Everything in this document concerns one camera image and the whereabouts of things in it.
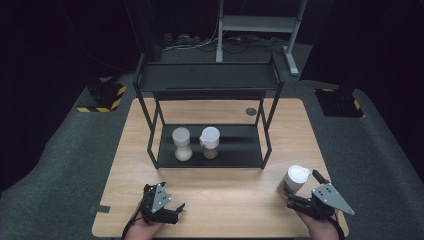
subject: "black shelf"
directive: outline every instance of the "black shelf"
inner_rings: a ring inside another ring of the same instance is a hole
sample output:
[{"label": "black shelf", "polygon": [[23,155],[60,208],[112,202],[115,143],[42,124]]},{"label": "black shelf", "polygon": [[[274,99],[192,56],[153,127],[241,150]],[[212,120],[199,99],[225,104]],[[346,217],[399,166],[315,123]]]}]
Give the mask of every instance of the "black shelf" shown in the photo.
[{"label": "black shelf", "polygon": [[[204,157],[199,145],[203,129],[209,126],[216,127],[221,133],[219,154],[214,159]],[[185,127],[190,132],[193,156],[185,162],[175,157],[172,132],[178,127]],[[163,168],[260,168],[263,161],[257,126],[167,124],[162,130],[157,162]]]},{"label": "black shelf", "polygon": [[[156,169],[168,168],[265,168],[271,154],[268,129],[271,124],[284,81],[281,78],[284,56],[272,54],[266,63],[158,63],[146,62],[142,54],[133,81],[145,119],[150,128],[147,152]],[[268,115],[263,100],[268,92],[274,92],[274,100]],[[153,118],[144,102],[144,95],[151,94],[156,103]],[[167,124],[160,101],[172,100],[258,100],[260,102],[254,124],[217,125],[212,123],[193,125]],[[157,158],[152,152],[158,120],[162,123],[162,135]],[[258,123],[262,121],[266,141],[266,153],[262,156],[258,135]],[[215,159],[203,156],[199,137],[204,128],[215,126],[220,130],[220,152]],[[172,132],[186,127],[191,135],[193,156],[186,162],[175,157],[176,147]]]}]

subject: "robotic arm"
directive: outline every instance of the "robotic arm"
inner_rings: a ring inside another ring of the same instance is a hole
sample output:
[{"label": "robotic arm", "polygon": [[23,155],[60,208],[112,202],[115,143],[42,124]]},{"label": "robotic arm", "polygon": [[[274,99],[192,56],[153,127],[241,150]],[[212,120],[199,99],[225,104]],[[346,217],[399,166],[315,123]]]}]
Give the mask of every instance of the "robotic arm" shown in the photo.
[{"label": "robotic arm", "polygon": [[[135,212],[125,226],[122,232],[122,239],[125,239],[130,227],[140,219],[143,219],[147,224],[151,222],[176,224],[178,222],[178,214],[183,211],[185,203],[175,211],[165,209],[165,205],[171,201],[171,197],[169,197],[163,188],[165,184],[166,182],[162,182],[156,185],[146,184],[144,186],[143,198],[141,199],[137,212]],[[142,215],[141,218],[137,218],[139,212]]]},{"label": "robotic arm", "polygon": [[333,183],[324,179],[317,170],[313,170],[312,175],[323,185],[312,189],[311,198],[302,198],[288,192],[287,207],[309,215],[316,220],[328,220],[336,227],[339,239],[344,239],[344,233],[339,223],[331,217],[336,209],[350,215],[355,215],[355,212],[340,195]]}]

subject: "yellow and black hazard tape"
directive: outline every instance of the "yellow and black hazard tape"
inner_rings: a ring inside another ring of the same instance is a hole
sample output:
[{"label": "yellow and black hazard tape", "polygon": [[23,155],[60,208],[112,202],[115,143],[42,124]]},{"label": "yellow and black hazard tape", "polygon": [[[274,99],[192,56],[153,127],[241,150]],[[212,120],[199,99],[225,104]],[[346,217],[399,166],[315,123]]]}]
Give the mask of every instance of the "yellow and black hazard tape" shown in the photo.
[{"label": "yellow and black hazard tape", "polygon": [[[329,88],[323,88],[323,89],[321,89],[322,91],[325,91],[325,92],[335,92],[335,90],[334,89],[329,89]],[[353,102],[353,104],[355,104],[355,108],[356,108],[356,110],[360,110],[361,109],[361,106],[359,105],[359,102],[355,99],[355,101]]]},{"label": "yellow and black hazard tape", "polygon": [[118,93],[116,94],[116,98],[114,99],[111,106],[105,107],[105,106],[77,106],[78,112],[113,112],[115,111],[119,104],[121,104],[122,97],[124,95],[125,90],[127,89],[126,86],[122,86]]}]

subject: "gray carpet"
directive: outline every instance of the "gray carpet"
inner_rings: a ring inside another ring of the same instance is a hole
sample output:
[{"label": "gray carpet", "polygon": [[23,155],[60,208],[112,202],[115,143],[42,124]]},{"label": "gray carpet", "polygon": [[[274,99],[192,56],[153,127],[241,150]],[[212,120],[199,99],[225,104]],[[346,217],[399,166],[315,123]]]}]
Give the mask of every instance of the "gray carpet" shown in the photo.
[{"label": "gray carpet", "polygon": [[[293,55],[301,70],[311,46],[296,44]],[[268,61],[281,46],[224,53],[224,61]],[[172,50],[163,62],[214,61],[214,52]],[[284,72],[284,98],[299,98],[306,107],[333,182],[355,210],[346,216],[347,239],[423,239],[424,188],[407,157],[372,102],[354,92],[366,117],[324,117],[314,88],[337,88],[299,81]],[[117,111],[78,113],[74,108],[45,147],[36,168],[0,200],[0,239],[97,239],[91,234],[130,104],[135,98],[132,75]]]}]

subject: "black base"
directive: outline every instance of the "black base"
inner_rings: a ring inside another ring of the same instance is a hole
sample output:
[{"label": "black base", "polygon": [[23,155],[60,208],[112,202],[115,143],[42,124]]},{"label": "black base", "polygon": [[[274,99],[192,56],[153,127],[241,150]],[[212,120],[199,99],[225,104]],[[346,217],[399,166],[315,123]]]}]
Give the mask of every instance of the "black base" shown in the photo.
[{"label": "black base", "polygon": [[77,109],[80,112],[108,112],[117,108],[117,101],[122,98],[124,86],[119,83],[109,83],[105,93],[100,97],[93,97],[88,87],[84,89],[77,101]]},{"label": "black base", "polygon": [[352,95],[340,96],[333,89],[315,89],[321,109],[326,117],[363,117],[359,103]]}]

